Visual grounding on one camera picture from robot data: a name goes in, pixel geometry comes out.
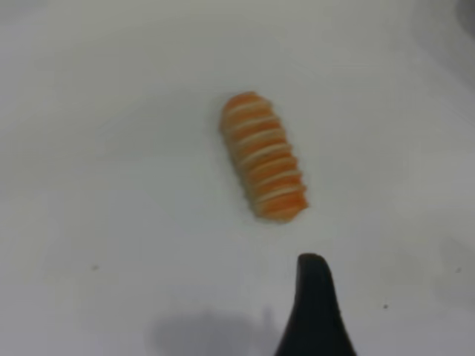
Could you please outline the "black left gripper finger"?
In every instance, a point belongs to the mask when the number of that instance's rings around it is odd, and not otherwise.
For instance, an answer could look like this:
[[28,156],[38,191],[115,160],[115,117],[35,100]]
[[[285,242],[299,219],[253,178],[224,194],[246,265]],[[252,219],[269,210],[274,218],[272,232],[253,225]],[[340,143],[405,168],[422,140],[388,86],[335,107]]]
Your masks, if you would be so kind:
[[330,267],[320,255],[298,256],[294,304],[275,354],[356,354],[338,305]]

